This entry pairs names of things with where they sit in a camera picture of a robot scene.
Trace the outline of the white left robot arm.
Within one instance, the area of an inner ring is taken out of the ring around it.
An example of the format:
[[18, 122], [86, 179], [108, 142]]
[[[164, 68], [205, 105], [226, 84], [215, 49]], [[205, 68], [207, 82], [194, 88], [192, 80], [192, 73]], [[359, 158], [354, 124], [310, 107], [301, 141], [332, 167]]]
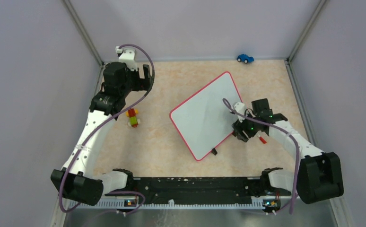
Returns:
[[132, 193], [131, 172], [114, 169], [95, 177], [94, 168], [106, 136], [119, 115], [143, 100], [140, 98], [126, 107], [126, 97], [132, 91], [148, 94], [152, 89], [155, 71], [144, 64], [143, 75], [141, 78], [139, 70], [129, 69], [126, 63], [111, 62], [105, 66], [101, 89], [91, 100], [86, 124], [74, 150], [60, 170], [52, 171], [51, 181], [59, 192], [59, 200], [93, 206], [112, 191], [125, 196]]

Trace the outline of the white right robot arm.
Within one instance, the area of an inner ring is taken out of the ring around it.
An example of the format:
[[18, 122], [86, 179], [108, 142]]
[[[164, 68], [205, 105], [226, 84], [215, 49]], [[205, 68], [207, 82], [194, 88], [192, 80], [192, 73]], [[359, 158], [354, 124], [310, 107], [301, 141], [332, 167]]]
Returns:
[[247, 142], [259, 132], [278, 142], [295, 161], [295, 172], [280, 167], [266, 169], [260, 190], [266, 195], [285, 189], [298, 195], [306, 204], [329, 200], [344, 194], [341, 162], [334, 152], [325, 152], [310, 143], [293, 128], [288, 118], [274, 113], [266, 98], [253, 101], [248, 109], [244, 103], [223, 103], [237, 116], [232, 124], [233, 136]]

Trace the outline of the red framed whiteboard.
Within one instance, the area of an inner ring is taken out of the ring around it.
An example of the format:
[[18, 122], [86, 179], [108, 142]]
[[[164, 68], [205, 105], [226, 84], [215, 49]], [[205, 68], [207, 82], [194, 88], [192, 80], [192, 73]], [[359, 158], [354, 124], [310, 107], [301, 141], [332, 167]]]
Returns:
[[228, 138], [237, 116], [223, 103], [242, 102], [233, 76], [225, 71], [184, 100], [169, 118], [195, 160], [201, 161]]

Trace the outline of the red whiteboard marker pen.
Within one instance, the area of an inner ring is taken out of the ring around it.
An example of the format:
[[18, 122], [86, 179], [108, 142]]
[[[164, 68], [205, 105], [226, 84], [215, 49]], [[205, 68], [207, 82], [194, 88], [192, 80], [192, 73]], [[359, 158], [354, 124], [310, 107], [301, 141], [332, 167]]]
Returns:
[[267, 144], [267, 141], [261, 135], [257, 134], [257, 137], [263, 144]]

